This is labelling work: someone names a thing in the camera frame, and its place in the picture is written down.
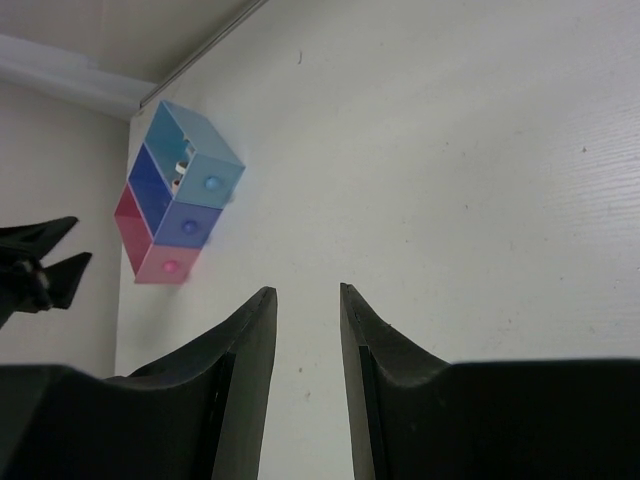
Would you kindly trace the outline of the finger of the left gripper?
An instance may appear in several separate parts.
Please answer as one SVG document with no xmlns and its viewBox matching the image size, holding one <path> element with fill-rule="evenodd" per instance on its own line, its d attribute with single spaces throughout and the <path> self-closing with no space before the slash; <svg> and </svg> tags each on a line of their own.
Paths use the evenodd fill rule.
<svg viewBox="0 0 640 480">
<path fill-rule="evenodd" d="M 1 228 L 1 262 L 40 261 L 79 222 L 66 216 L 31 225 Z"/>
<path fill-rule="evenodd" d="M 38 309 L 69 309 L 92 257 L 92 253 L 82 252 L 38 270 L 34 300 Z"/>
</svg>

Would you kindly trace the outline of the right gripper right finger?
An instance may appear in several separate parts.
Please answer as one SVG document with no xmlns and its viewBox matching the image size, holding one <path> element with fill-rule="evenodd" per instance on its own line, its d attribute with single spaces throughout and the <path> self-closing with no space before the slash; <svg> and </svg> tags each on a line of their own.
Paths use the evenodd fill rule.
<svg viewBox="0 0 640 480">
<path fill-rule="evenodd" d="M 635 359 L 450 364 L 340 287 L 358 479 L 635 479 Z"/>
</svg>

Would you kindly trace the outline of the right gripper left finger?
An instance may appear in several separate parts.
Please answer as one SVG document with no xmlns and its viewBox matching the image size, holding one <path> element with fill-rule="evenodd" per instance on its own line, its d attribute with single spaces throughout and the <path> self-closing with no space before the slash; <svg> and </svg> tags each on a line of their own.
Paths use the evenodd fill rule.
<svg viewBox="0 0 640 480">
<path fill-rule="evenodd" d="M 127 376 L 1 370 L 5 479 L 254 479 L 275 358 L 277 294 Z"/>
</svg>

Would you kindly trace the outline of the pink beige correction tape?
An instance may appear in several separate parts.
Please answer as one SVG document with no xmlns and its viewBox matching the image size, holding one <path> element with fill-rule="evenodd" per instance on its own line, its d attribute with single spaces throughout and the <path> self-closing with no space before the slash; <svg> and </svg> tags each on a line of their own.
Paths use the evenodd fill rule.
<svg viewBox="0 0 640 480">
<path fill-rule="evenodd" d="M 176 162 L 175 167 L 174 167 L 175 177 L 174 177 L 174 179 L 172 180 L 172 183 L 171 183 L 171 190 L 172 190 L 173 193 L 177 193 L 178 192 L 178 190 L 180 188 L 180 184 L 181 184 L 184 176 L 186 175 L 189 163 L 193 159 L 194 155 L 195 155 L 194 146 L 191 144 L 191 142 L 189 140 L 186 140 L 184 142 L 184 150 L 183 150 L 182 156 Z"/>
</svg>

